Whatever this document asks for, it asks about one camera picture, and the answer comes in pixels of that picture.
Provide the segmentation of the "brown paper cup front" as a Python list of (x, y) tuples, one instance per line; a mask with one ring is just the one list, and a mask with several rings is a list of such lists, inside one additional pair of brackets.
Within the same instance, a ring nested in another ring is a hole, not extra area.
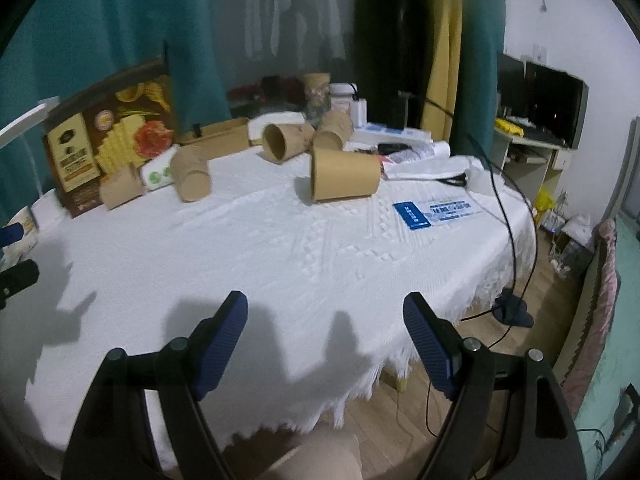
[(381, 164), (375, 155), (315, 148), (310, 163), (315, 202), (373, 195), (380, 185)]

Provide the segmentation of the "brown paper cup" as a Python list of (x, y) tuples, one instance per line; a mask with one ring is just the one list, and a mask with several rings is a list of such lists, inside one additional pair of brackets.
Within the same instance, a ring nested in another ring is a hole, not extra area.
[(143, 195), (144, 186), (139, 171), (131, 163), (122, 166), (114, 174), (104, 177), (100, 183), (100, 199), (107, 209), (115, 209)]
[(328, 110), (323, 114), (316, 134), (314, 148), (341, 151), (354, 134), (349, 114), (341, 110)]
[(180, 146), (172, 156), (169, 169), (180, 200), (197, 202), (209, 196), (212, 180), (204, 151), (198, 146)]
[(270, 162), (282, 164), (311, 147), (316, 130), (303, 124), (270, 124), (262, 133), (262, 148)]
[(373, 195), (380, 185), (381, 164), (375, 155), (315, 148), (310, 163), (315, 202)]

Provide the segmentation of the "brown paper cup left centre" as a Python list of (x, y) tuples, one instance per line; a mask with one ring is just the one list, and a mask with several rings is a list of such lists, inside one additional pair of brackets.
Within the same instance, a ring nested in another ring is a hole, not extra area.
[(209, 196), (212, 180), (204, 151), (198, 146), (180, 146), (172, 156), (169, 169), (180, 200), (197, 202)]

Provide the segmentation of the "white green paper cup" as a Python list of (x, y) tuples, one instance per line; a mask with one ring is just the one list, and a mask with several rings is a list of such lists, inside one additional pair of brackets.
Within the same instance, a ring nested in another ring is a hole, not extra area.
[(174, 183), (174, 178), (170, 171), (170, 163), (177, 151), (178, 145), (171, 145), (168, 150), (163, 151), (162, 154), (151, 159), (140, 168), (140, 177), (147, 191), (156, 191)]

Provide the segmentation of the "brown paper cup by box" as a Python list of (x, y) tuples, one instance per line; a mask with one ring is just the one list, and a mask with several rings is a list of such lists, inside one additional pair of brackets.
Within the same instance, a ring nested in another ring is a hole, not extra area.
[(100, 199), (107, 209), (115, 209), (143, 195), (144, 186), (139, 171), (131, 163), (122, 166), (114, 174), (104, 177), (100, 183)]

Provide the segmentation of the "brown paper cup middle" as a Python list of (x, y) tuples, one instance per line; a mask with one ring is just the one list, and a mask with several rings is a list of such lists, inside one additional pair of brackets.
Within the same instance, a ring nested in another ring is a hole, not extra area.
[(262, 133), (262, 148), (270, 162), (282, 164), (311, 147), (316, 130), (303, 124), (270, 124)]

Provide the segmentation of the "white knitted tablecloth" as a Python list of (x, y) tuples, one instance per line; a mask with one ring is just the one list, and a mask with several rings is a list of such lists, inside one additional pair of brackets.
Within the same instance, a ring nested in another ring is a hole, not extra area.
[(248, 320), (202, 410), (219, 445), (259, 429), (314, 428), (405, 375), (416, 349), (402, 302), (420, 292), (458, 322), (533, 259), (518, 194), (474, 195), (482, 214), (410, 231), (399, 202), (463, 196), (437, 182), (384, 181), (359, 200), (315, 203), (309, 160), (256, 150), (213, 160), (212, 192), (186, 204), (161, 188), (66, 219), (32, 250), (40, 277), (1, 313), (1, 411), (34, 462), (62, 469), (106, 352), (154, 352), (190, 335), (232, 290)]

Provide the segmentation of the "blue white leaflet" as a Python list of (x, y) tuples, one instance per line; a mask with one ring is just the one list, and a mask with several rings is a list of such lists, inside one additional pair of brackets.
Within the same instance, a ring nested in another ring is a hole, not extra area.
[(484, 209), (474, 200), (465, 196), (439, 198), (426, 202), (399, 202), (393, 204), (394, 211), (408, 226), (410, 231), (448, 226), (482, 214)]

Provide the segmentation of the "beige trouser leg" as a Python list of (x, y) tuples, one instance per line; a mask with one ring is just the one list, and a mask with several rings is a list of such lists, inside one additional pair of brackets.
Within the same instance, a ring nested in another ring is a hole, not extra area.
[(362, 479), (359, 441), (345, 430), (321, 428), (303, 434), (258, 479)]

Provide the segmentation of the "green bed sheet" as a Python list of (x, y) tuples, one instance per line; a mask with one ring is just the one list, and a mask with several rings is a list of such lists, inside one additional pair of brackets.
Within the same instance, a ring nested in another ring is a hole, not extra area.
[(636, 227), (625, 217), (616, 219), (616, 229), (616, 269), (622, 284), (608, 340), (575, 420), (589, 479), (600, 478), (630, 438), (624, 434), (609, 450), (604, 448), (624, 390), (639, 385), (639, 241)]

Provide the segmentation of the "papers stack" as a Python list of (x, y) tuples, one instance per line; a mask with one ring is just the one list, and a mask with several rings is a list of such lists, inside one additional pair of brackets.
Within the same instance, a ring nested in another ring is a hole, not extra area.
[(375, 150), (386, 180), (466, 185), (469, 159), (452, 156), (448, 142), (434, 141), (427, 131), (365, 124), (354, 130), (352, 142)]

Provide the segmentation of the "white cartoon mug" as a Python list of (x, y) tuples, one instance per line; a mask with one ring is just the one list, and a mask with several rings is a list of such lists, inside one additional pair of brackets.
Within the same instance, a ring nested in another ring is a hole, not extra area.
[(19, 259), (28, 254), (38, 242), (38, 228), (29, 206), (25, 206), (1, 228), (1, 249), (9, 259)]

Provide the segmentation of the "brown cracker box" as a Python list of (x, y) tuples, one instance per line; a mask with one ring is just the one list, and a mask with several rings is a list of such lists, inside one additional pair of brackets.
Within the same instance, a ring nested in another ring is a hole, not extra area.
[(101, 205), (102, 181), (166, 151), (176, 127), (163, 55), (58, 104), (44, 121), (42, 143), (62, 205), (73, 217)]

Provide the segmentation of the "teal curtain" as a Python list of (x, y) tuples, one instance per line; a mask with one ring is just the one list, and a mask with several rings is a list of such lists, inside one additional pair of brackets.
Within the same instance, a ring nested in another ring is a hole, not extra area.
[(451, 144), (459, 155), (483, 159), (494, 140), (498, 61), (506, 0), (462, 0), (461, 51)]
[(1, 55), (1, 121), (166, 53), (178, 124), (229, 118), (212, 0), (36, 0)]

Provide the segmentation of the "yellow curtain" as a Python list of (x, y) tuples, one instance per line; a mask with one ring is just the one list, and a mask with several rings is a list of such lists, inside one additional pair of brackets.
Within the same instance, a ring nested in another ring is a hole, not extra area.
[(433, 58), (421, 127), (435, 141), (448, 141), (457, 101), (462, 32), (462, 0), (430, 0)]

